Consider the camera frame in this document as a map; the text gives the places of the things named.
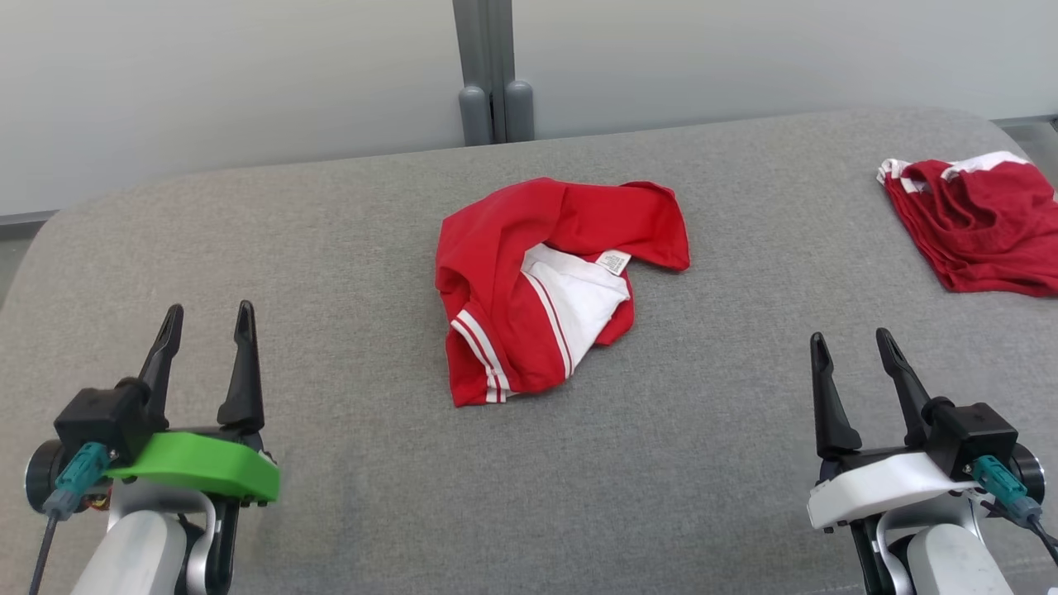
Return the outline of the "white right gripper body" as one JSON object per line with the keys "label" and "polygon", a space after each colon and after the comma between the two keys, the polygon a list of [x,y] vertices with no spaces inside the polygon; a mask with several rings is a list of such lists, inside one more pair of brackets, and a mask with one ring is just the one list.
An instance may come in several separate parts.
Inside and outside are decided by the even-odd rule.
{"label": "white right gripper body", "polygon": [[933,498],[955,493],[964,502],[953,524],[979,531],[975,504],[965,491],[974,491],[972,481],[953,481],[926,453],[891,455],[857,469],[841,471],[838,459],[820,463],[819,481],[808,499],[809,522],[815,530],[883,515],[907,506],[922,505]]}

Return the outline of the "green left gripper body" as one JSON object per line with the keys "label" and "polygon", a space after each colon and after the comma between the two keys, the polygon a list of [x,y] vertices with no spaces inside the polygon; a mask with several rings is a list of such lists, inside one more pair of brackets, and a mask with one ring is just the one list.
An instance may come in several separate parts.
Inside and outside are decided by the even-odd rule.
{"label": "green left gripper body", "polygon": [[156,433],[139,457],[103,472],[112,481],[144,479],[252,503],[279,500],[281,472],[264,453],[242,443],[190,432]]}

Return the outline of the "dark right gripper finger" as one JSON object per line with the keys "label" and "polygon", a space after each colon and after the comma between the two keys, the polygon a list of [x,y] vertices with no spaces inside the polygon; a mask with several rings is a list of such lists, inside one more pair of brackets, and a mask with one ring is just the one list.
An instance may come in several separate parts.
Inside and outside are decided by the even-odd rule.
{"label": "dark right gripper finger", "polygon": [[904,357],[894,336],[887,328],[876,329],[876,342],[884,373],[893,380],[899,404],[902,408],[902,421],[906,426],[904,444],[909,448],[922,448],[928,440],[929,423],[922,417],[923,408],[930,402],[928,392],[922,385],[922,380]]}
{"label": "dark right gripper finger", "polygon": [[816,451],[820,459],[853,455],[862,439],[851,426],[834,381],[834,361],[822,332],[810,336],[813,410]]}

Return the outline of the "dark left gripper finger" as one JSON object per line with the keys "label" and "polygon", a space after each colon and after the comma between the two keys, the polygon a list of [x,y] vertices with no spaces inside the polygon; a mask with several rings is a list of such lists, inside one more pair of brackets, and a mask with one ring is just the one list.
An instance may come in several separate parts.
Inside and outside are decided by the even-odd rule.
{"label": "dark left gripper finger", "polygon": [[169,376],[174,366],[174,357],[180,350],[183,328],[184,309],[177,302],[167,309],[162,321],[156,342],[149,348],[148,355],[139,375],[139,380],[146,387],[145,416],[152,431],[169,429],[165,417],[167,394],[169,394]]}
{"label": "dark left gripper finger", "polygon": [[264,428],[264,404],[255,309],[249,300],[239,305],[233,340],[236,357],[226,399],[217,411],[217,422],[241,434],[254,434]]}

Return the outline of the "red shorts with white stripe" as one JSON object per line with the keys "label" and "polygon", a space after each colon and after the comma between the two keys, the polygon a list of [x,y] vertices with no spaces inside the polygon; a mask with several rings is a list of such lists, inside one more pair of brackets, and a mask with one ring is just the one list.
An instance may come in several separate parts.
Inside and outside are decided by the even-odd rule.
{"label": "red shorts with white stripe", "polygon": [[945,289],[1058,298],[1058,193],[1028,159],[884,159],[876,179]]}

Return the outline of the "red white number t-shirt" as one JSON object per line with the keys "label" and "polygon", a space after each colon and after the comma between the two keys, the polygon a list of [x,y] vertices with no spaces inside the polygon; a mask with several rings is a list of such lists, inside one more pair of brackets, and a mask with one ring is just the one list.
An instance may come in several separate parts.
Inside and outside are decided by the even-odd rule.
{"label": "red white number t-shirt", "polygon": [[453,403],[559,387],[592,347],[622,338],[636,320],[634,259],[691,265],[676,193],[649,181],[532,179],[446,217],[435,285]]}

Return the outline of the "grey fabric sofa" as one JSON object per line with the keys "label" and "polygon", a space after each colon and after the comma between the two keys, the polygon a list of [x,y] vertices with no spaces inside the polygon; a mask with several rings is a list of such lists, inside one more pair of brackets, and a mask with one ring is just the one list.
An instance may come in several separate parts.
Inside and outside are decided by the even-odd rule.
{"label": "grey fabric sofa", "polygon": [[[136,375],[185,309],[167,415],[211,425],[241,300],[260,332],[279,503],[241,513],[238,595],[862,595],[814,531],[810,335],[865,447],[902,444],[875,343],[986,402],[1046,468],[1058,531],[1058,300],[948,293],[877,184],[887,158],[1019,152],[938,108],[196,174],[53,216],[0,308],[0,595],[45,520],[24,467],[83,387]],[[442,219],[522,180],[676,192],[691,267],[630,264],[637,315],[554,392],[457,409],[434,286]]]}

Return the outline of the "grey partition base rail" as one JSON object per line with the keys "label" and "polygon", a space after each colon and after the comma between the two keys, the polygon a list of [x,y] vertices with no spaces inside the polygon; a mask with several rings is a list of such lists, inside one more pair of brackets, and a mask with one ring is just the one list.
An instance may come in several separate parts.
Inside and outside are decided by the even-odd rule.
{"label": "grey partition base rail", "polygon": [[0,242],[31,240],[58,211],[0,215]]}

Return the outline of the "grey partition post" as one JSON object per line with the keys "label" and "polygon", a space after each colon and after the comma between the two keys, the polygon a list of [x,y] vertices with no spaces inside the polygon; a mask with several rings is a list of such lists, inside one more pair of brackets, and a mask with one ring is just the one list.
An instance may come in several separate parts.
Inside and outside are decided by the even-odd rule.
{"label": "grey partition post", "polygon": [[466,146],[536,139],[533,87],[517,77],[512,0],[452,0]]}

